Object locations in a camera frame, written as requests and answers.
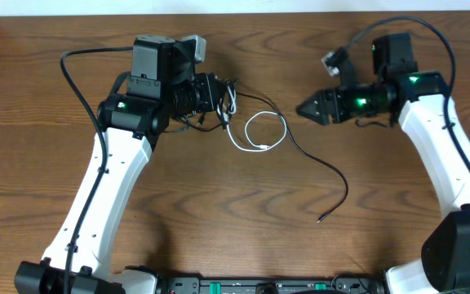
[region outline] wooden surface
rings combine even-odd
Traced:
[[[117,232],[113,271],[147,265],[162,273],[216,277],[321,277],[374,273],[419,257],[440,222],[433,187],[400,131],[318,126],[295,114],[316,90],[333,87],[321,56],[390,13],[247,16],[98,16],[0,18],[0,292],[13,292],[21,261],[38,262],[61,226],[91,154],[94,130],[64,80],[60,54],[127,46],[151,33],[207,39],[199,72],[240,78],[241,91],[272,98],[298,143],[336,165],[350,185],[339,200],[334,172],[287,140],[265,154],[243,153],[227,135],[188,131],[159,140],[140,174]],[[470,12],[420,13],[450,40],[458,61],[454,98],[470,137]],[[370,40],[413,34],[421,69],[450,74],[446,52],[426,29],[405,22],[374,31],[351,54],[361,80],[373,81]],[[129,53],[75,56],[69,71],[96,109]],[[233,125],[243,136],[250,115],[265,109],[243,97]],[[206,117],[213,124],[214,115]],[[280,123],[260,119],[251,134],[273,142]]]

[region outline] brown tabletop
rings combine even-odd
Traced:
[[[215,277],[324,277],[374,273],[419,258],[440,222],[431,181],[400,130],[322,127],[295,106],[338,85],[320,58],[367,25],[394,13],[235,16],[86,16],[0,18],[0,292],[14,292],[21,261],[39,262],[81,184],[93,146],[93,126],[64,80],[60,54],[91,47],[130,46],[136,34],[207,43],[198,72],[240,78],[241,91],[273,99],[298,143],[337,166],[350,185],[348,201],[321,224],[318,215],[339,200],[334,172],[285,140],[264,154],[236,149],[221,129],[161,136],[131,192],[113,250],[113,271],[147,265],[161,273]],[[470,12],[419,13],[450,40],[458,62],[453,97],[470,137]],[[420,69],[446,79],[446,51],[420,25],[399,22],[375,30],[351,51],[360,80],[373,82],[370,41],[411,31]],[[69,71],[96,109],[130,53],[69,58]],[[239,99],[233,130],[266,110]],[[207,126],[216,123],[207,115]],[[255,122],[255,140],[281,135],[273,118]]]

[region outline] cable tip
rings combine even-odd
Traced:
[[[320,223],[322,222],[323,220],[325,220],[327,218],[327,216],[329,216],[330,214],[329,213],[324,213],[323,215],[321,215],[318,220],[317,220],[317,223]]]

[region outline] white wall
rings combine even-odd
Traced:
[[[470,0],[0,0],[0,16],[470,10]]]

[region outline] looped white cable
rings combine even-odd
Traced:
[[[282,138],[275,144],[271,145],[271,146],[268,146],[268,145],[257,145],[255,143],[253,143],[253,141],[250,139],[250,136],[248,136],[248,125],[250,124],[250,122],[258,117],[259,115],[261,114],[273,114],[273,115],[277,115],[281,121],[282,121],[282,125],[284,126],[284,134],[282,135]],[[233,142],[233,144],[235,145],[235,147],[239,148],[240,150],[242,151],[246,151],[246,152],[265,152],[265,151],[268,151],[270,149],[272,149],[273,147],[281,144],[281,142],[284,140],[284,138],[286,138],[286,134],[287,134],[287,125],[286,125],[286,120],[284,120],[284,118],[274,112],[271,112],[271,111],[261,111],[259,113],[257,113],[256,115],[254,115],[252,118],[250,118],[250,120],[248,120],[246,122],[246,125],[244,126],[244,133],[246,134],[246,138],[248,140],[248,142],[250,142],[251,145],[253,145],[254,147],[258,148],[258,149],[246,149],[246,148],[242,148],[241,146],[239,146],[237,144],[237,142],[235,142],[235,140],[233,139],[233,136],[232,136],[232,133],[231,131],[229,130],[229,125],[226,127],[228,129],[228,136],[229,136],[229,139],[231,139],[231,141]]]

